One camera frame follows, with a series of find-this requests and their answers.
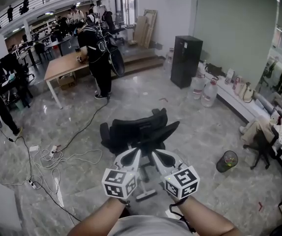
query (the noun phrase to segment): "bottle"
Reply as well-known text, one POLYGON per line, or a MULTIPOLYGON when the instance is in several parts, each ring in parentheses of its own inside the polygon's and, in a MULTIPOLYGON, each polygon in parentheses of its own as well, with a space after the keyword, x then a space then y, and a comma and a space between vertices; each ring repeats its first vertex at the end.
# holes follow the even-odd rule
POLYGON ((172 62, 174 58, 174 48, 169 48, 169 52, 166 55, 166 60, 163 65, 164 73, 167 77, 171 77, 172 62))
POLYGON ((196 76, 192 80, 193 85, 193 98, 195 100, 200 99, 204 86, 205 86, 205 75, 197 71, 196 76))
POLYGON ((214 78, 208 84, 206 84, 201 97, 201 104, 203 107, 209 108, 213 105, 218 93, 218 86, 216 85, 218 80, 219 78, 214 76, 214 78))

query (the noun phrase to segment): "black appliance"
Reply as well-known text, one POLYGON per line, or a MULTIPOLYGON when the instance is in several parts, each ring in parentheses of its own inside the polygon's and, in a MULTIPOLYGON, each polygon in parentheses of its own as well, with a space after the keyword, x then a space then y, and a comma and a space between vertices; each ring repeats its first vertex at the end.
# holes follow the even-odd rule
POLYGON ((203 41, 192 36, 176 36, 171 81, 181 89, 191 85, 198 69, 203 41))

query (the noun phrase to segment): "trash can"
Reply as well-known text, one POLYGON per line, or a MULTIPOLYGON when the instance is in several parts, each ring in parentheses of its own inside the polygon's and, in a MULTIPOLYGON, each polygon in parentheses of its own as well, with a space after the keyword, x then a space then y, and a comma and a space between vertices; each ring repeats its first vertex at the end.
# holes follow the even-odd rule
POLYGON ((238 163, 238 156, 235 152, 228 150, 224 153, 221 159, 216 164, 216 169, 223 173, 233 168, 238 163))

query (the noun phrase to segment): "gray tiled floor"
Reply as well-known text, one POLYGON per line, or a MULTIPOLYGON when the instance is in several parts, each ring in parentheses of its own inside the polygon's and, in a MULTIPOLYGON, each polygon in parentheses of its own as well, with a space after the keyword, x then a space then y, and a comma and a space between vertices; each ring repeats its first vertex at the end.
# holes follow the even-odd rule
MULTIPOLYGON (((89 77, 81 79, 76 87, 67 91, 56 90, 64 106, 62 110, 58 109, 50 92, 46 92, 33 100, 30 109, 13 112, 15 121, 24 127, 23 136, 29 147, 35 144, 48 149, 52 145, 63 147, 104 104, 94 100, 94 81, 89 77)), ((176 120, 181 123, 166 141, 166 148, 177 151, 197 170, 201 183, 195 197, 199 201, 232 220, 245 235, 266 235, 282 223, 278 210, 282 197, 282 172, 275 161, 268 170, 264 169, 263 162, 250 170, 254 153, 242 149, 238 127, 243 123, 223 103, 216 100, 212 108, 204 108, 199 101, 193 100, 189 88, 177 88, 163 75, 161 68, 114 80, 112 92, 110 103, 64 151, 65 156, 70 156, 89 149, 102 149, 101 161, 93 165, 68 160, 58 165, 61 172, 59 190, 67 210, 84 219, 106 199, 100 181, 114 156, 100 144, 99 125, 105 121, 110 123, 115 118, 147 117, 151 115, 151 109, 165 107, 169 123, 176 120), (229 149, 238 154, 239 163, 234 169, 220 174, 216 171, 216 162, 229 149), (261 211, 258 211, 258 202, 263 204, 261 211)), ((11 135, 7 127, 3 131, 11 135)), ((82 158, 96 161, 99 153, 91 152, 82 158)), ((23 142, 10 143, 0 133, 0 183, 21 183, 30 175, 29 167, 23 142)), ((33 174, 39 175, 34 165, 32 170, 33 174)), ((55 191, 51 171, 41 171, 55 191)), ((158 195, 141 203, 132 202, 132 211, 165 216, 164 211, 171 200, 157 184, 158 173, 149 169, 149 175, 151 182, 146 187, 155 188, 158 195)), ((0 228, 2 235, 66 235, 72 227, 67 213, 58 208, 42 189, 33 190, 28 183, 8 187, 15 191, 23 232, 7 232, 0 228)))

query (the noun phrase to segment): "stairs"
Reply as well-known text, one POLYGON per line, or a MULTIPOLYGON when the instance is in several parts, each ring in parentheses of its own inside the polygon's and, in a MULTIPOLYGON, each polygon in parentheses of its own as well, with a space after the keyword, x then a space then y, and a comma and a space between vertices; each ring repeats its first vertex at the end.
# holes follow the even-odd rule
MULTIPOLYGON (((160 67, 164 63, 164 60, 159 59, 153 52, 124 56, 124 61, 125 76, 145 71, 148 69, 160 67)), ((113 72, 111 72, 111 77, 112 79, 119 78, 113 72)))

